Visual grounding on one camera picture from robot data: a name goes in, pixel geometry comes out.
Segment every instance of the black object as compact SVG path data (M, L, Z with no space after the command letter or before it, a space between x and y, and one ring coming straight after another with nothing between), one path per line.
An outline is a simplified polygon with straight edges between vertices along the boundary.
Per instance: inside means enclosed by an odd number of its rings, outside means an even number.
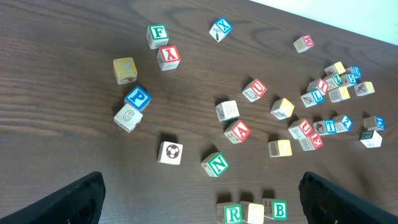
M298 187L308 224L390 224L398 217L365 202L313 172L306 172Z
M105 199L100 172L92 172L0 220L0 224L98 224Z

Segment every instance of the dark wood tabletop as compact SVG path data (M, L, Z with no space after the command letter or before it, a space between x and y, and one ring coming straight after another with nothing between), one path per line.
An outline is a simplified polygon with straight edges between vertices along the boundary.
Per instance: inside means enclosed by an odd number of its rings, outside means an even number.
M209 29L219 17L233 30L220 43ZM182 61L161 72L146 31L164 23ZM315 46L298 54L293 41ZM112 61L133 57L138 81L118 85ZM323 69L359 65L376 92L305 108L300 95ZM0 2L0 217L89 174L106 184L101 223L216 223L216 202L286 200L286 223L305 223L299 181L314 171L398 215L398 46L251 1ZM268 88L253 103L241 93L252 78ZM152 95L128 134L113 121L136 85ZM294 115L279 121L273 102L287 98ZM236 100L250 136L231 144L215 103ZM350 132L323 137L304 152L287 130L299 118L347 114ZM359 142L362 120L382 116L382 147ZM270 158L267 142L290 139L293 155ZM183 144L180 166L157 162L159 144ZM200 161L220 151L229 169L208 177Z

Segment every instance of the block with letter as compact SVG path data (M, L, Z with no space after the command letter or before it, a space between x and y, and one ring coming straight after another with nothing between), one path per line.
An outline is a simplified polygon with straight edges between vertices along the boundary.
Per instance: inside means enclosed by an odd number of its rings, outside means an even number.
M336 134L335 122L332 119L313 123L313 128L319 135Z
M284 200L276 200L263 198L261 204L264 206L264 217L273 220L287 219L287 202Z
M128 133L130 133L136 127L141 119L142 113L140 113L130 104L125 104L113 118L114 122Z
M354 89L357 96L366 96L368 94L374 93L372 82L362 82L358 85L355 85Z
M336 73L338 75L341 75L345 72L346 70L341 62L336 62L333 65L330 65L329 67L325 68L326 75L334 75Z
M138 111L143 111L148 106L152 97L141 87L136 86L131 90L129 94L124 98L124 103L129 103Z
M340 78L343 81L343 84L341 84L341 86L345 86L348 88L348 87L358 84L358 82L356 81L355 75L352 73L343 74L340 76Z
M363 127L364 129L370 131L382 131L385 130L386 126L384 125L384 119L380 116L373 116L370 118L363 119Z
M217 42L222 41L229 32L232 30L232 24L228 22L224 17L218 19L211 27L209 33L217 40Z
M164 141L160 145L157 162L180 165L182 157L182 145Z
M242 120L237 120L230 124L224 131L224 135L233 143L243 142L250 134L250 128Z
M252 202L239 202L242 206L243 221L249 224L264 223L264 206Z
M137 68L132 57L113 60L113 72L119 85L137 80Z
M286 119L292 116L294 105L286 98L275 101L271 113L278 119Z
M149 25L147 30L149 48L158 49L164 47L169 41L169 33L165 24Z
M243 222L242 206L234 202L218 203L216 205L218 223L238 224Z
M287 129L292 134L294 139L309 137L309 135L313 132L312 125L308 122L307 119L294 121Z
M342 86L337 89L330 90L329 97L332 103L337 103L349 99L349 93L347 87Z
M250 102L254 102L260 99L266 91L267 87L257 78L249 83L242 93Z
M157 62L162 71L175 69L181 61L176 46L161 47L157 53Z
M353 121L349 118L349 116L345 114L340 116L335 116L333 118L333 121L335 122L336 133L349 131L353 127Z
M299 39L297 39L294 43L293 43L294 47L296 48L298 53L304 52L308 49L310 49L311 47L313 47L315 44L311 38L310 35L305 35L300 37Z
M323 79L319 78L318 80L310 82L307 88L307 92L315 89L321 91L322 96L325 96L328 93L329 85L326 81L323 81Z
M383 138L375 130L363 132L360 139L367 148L380 147L382 140Z
M340 76L336 73L334 75L328 75L323 79L325 82L328 84L328 91L334 90L335 88L338 88L343 84L343 81L341 80Z
M270 157L291 156L292 146L290 140L278 140L268 143L268 151Z
M310 106L322 103L325 99L319 89L314 89L311 92L302 95L301 100L303 101L304 106L309 108Z
M222 102L215 108L218 121L220 122L237 118L239 116L238 106L234 100Z
M323 141L318 132L312 133L309 137L299 139L301 148L304 151L317 150L323 146Z
M222 153L215 152L202 161L201 166L210 177L219 177L228 169L229 164Z
M346 73L352 73L354 74L355 78L361 78L362 73L361 70L359 69L359 66L352 66L350 68L346 69Z

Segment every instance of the toy block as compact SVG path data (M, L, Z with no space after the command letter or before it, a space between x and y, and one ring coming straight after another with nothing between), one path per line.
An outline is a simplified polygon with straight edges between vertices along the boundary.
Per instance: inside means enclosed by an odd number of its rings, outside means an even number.
M343 81L341 80L340 76L336 73L334 75L328 75L323 79L328 84L328 91L334 90L335 88L341 86Z
M201 166L210 177L219 177L228 169L229 164L222 153L215 152L202 161Z
M132 57L114 59L113 72L119 85L137 80L137 68Z
M164 141L160 145L157 162L180 165L182 157L182 145Z
M321 91L322 96L325 96L328 93L329 85L326 81L323 81L323 79L319 78L318 80L310 82L307 92L310 92L314 89L318 89Z
M329 97L330 97L330 101L332 103L337 103L337 102L349 99L349 93L348 93L347 87L342 86L335 90L330 90Z
M233 119L239 116L238 106L236 105L236 101L225 101L217 105L216 114L218 121L227 121L229 119Z
M323 146L323 141L318 132L312 133L309 137L299 139L301 148L304 151L317 150Z
M271 113L278 119L286 119L292 116L294 105L286 98L277 100L272 105Z
M354 89L357 96L366 96L368 94L374 93L372 82L362 82L358 85L355 85Z
M309 135L313 132L312 125L307 119L294 121L287 129L292 134L294 139L309 137Z
M333 121L335 122L336 133L349 131L353 127L353 121L349 118L349 116L345 114L340 116L335 116L333 118Z
M314 131L319 135L336 134L335 122L332 119L318 121L313 123Z
M129 103L138 111L143 111L148 106L152 97L141 87L136 86L131 90L129 94L124 98L124 103Z
M343 81L343 84L341 84L341 86L345 86L348 88L348 87L358 84L358 82L356 81L355 75L352 73L347 73L347 74L341 75L340 78Z
M346 73L352 73L354 74L355 78L361 78L362 73L361 70L359 69L359 66L352 66L350 68L346 69Z
M220 42L229 32L231 32L231 30L232 24L224 17L221 17L213 24L209 33L215 40L217 40L217 42Z
M266 91L267 87L257 78L249 83L242 93L250 102L254 102L260 99Z
M370 131L382 131L385 130L386 126L384 125L384 119L379 116L373 116L370 118L363 119L363 127L364 129Z
M301 53L301 52L304 52L304 51L310 49L315 44L314 44L314 42L313 42L313 40L312 40L310 35L305 35L305 36L302 36L299 39L297 39L293 43L293 45L296 48L296 51L298 53Z
M181 61L176 46L161 47L157 53L157 62L162 71L175 69Z
M250 134L250 129L242 120L233 122L224 132L224 135L233 143L243 142Z
M270 157L291 156L292 146L290 140L278 140L268 143L268 151Z
M132 107L130 104L126 104L123 108L114 116L113 120L116 124L130 133L136 125L141 121L142 113Z
M237 224L243 222L242 206L234 202L218 203L216 205L218 223Z
M169 33L165 24L149 25L147 30L149 48L158 49L164 47L169 41Z
M380 147L382 140L383 138L375 130L363 132L360 139L367 148Z
M323 98L319 89L314 89L310 93L306 93L301 96L301 100L306 108L310 106L322 103L325 99Z
M344 66L341 62L334 63L333 65L330 65L329 67L325 68L326 75L334 75L336 73L338 75L341 75L345 72L346 70L344 69Z
M252 202L240 201L242 207L243 221L249 224L264 223L264 206Z
M276 200L263 198L261 204L264 206L264 217L273 220L287 219L287 202L284 200Z

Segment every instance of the cube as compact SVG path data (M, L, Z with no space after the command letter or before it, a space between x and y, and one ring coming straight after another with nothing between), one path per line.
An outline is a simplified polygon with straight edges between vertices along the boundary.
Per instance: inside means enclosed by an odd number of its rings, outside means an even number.
M341 86L345 86L348 88L348 87L358 84L358 82L356 81L355 75L352 73L347 73L347 74L341 75L340 78L343 81L343 84L341 84Z
M250 129L242 120L233 122L224 132L224 135L233 143L243 142L250 134Z
M227 121L239 116L238 106L234 100L222 102L215 108L219 122Z
M122 109L114 116L113 120L116 124L130 133L136 125L141 121L142 113L132 107L130 104L126 104Z
M209 33L215 40L217 40L217 42L220 42L229 32L231 32L231 30L232 24L224 17L221 17L213 24Z
M278 119L286 119L292 116L294 105L286 98L277 100L272 105L271 113Z
M362 82L358 85L355 85L354 89L357 96L366 96L368 94L374 93L372 82Z
M171 165L180 165L182 157L182 145L164 141L160 145L157 162Z
M346 73L352 73L354 74L355 78L361 78L362 73L361 70L359 69L359 66L352 66L350 68L346 69Z
M348 93L347 87L343 86L343 87L339 87L335 90L330 90L329 97L330 97L330 101L332 103L337 103L337 102L349 99L349 93Z
M345 72L346 70L344 69L344 66L341 62L334 63L333 65L330 65L329 67L325 68L326 75L334 75L336 73L338 75L341 75Z
M264 217L273 220L287 219L287 202L285 200L263 198L261 204L264 206Z
M291 156L292 146L290 140L278 140L268 143L270 157Z
M294 139L309 137L309 135L313 132L312 125L307 119L294 121L287 129L292 134Z
M169 33L165 24L149 25L147 29L147 40L149 48L158 49L164 47L169 41Z
M113 72L119 85L137 80L137 68L132 57L114 59Z
M336 133L349 131L353 127L353 121L349 118L349 116L345 114L340 116L335 116L333 118L333 121L335 122Z
M143 111L148 106L152 97L141 87L136 86L124 98L124 103L128 103L138 111Z
M381 131L381 130L385 130L385 128L386 128L386 126L384 125L384 119L379 116L364 118L363 119L363 127L364 127L364 129L366 129L368 131L370 131L370 130Z
M306 93L301 96L301 100L306 108L322 103L325 99L323 98L319 89L314 89L310 93Z
M242 207L243 221L251 224L264 223L264 206L252 202L240 201Z
M319 78L318 80L310 82L307 88L307 92L315 89L321 91L322 96L325 96L328 93L329 85L326 81L323 81L323 79Z
M266 91L267 87L257 78L249 83L242 93L250 102L254 102L260 99Z
M334 75L328 75L323 80L328 84L328 91L333 90L343 84L343 81L337 73Z
M336 134L335 122L332 119L313 123L313 128L319 135Z
M375 130L363 132L360 139L367 148L380 147L382 140L383 138Z
M314 42L313 42L313 40L312 40L310 35L305 35L305 36L302 36L299 39L297 39L293 43L293 45L296 48L296 51L298 53L301 53L301 52L304 52L304 51L310 49L315 44L314 44Z
M229 164L222 153L215 152L202 161L201 166L210 177L219 177L228 169Z
M243 222L242 206L234 202L218 203L216 205L218 223L236 224Z
M157 53L157 62L162 71L175 69L181 61L176 46L161 47Z
M312 133L309 137L299 140L304 151L317 150L323 146L323 141L318 132Z

